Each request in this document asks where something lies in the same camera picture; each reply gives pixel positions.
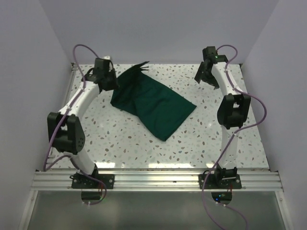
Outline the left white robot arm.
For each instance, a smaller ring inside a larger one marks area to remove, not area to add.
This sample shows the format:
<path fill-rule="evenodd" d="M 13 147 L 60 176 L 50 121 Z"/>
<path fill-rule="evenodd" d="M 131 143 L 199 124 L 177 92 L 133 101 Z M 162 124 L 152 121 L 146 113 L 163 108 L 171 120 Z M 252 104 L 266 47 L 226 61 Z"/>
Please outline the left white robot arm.
<path fill-rule="evenodd" d="M 89 188 L 97 187 L 100 177 L 94 173 L 96 165 L 84 150 L 86 137 L 81 120 L 101 92 L 117 88 L 118 80 L 111 57 L 97 57 L 94 67 L 84 75 L 79 88 L 67 104 L 47 116 L 51 148 L 72 160 L 79 173 L 85 174 L 83 183 Z"/>

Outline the dark green surgical cloth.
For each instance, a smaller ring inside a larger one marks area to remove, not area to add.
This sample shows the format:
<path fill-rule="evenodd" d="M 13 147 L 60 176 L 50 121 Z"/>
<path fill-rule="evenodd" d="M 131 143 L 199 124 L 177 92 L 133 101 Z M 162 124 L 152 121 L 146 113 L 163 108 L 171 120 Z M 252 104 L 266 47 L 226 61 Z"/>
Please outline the dark green surgical cloth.
<path fill-rule="evenodd" d="M 128 112 L 159 140 L 166 141 L 197 108 L 164 84 L 144 74 L 147 62 L 134 65 L 118 76 L 111 105 Z"/>

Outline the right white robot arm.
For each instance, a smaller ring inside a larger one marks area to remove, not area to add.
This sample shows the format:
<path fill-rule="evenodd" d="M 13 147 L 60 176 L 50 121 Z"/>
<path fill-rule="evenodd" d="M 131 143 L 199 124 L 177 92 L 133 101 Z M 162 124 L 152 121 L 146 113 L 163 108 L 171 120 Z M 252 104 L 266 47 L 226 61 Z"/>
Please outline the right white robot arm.
<path fill-rule="evenodd" d="M 214 170 L 214 184 L 225 188 L 236 178 L 237 140 L 235 131 L 246 122 L 251 97 L 243 94 L 228 68 L 226 55 L 219 55 L 217 48 L 208 46 L 202 50 L 203 61 L 194 77 L 197 83 L 205 82 L 222 92 L 222 102 L 217 111 L 217 120 L 222 128 L 221 159 Z"/>

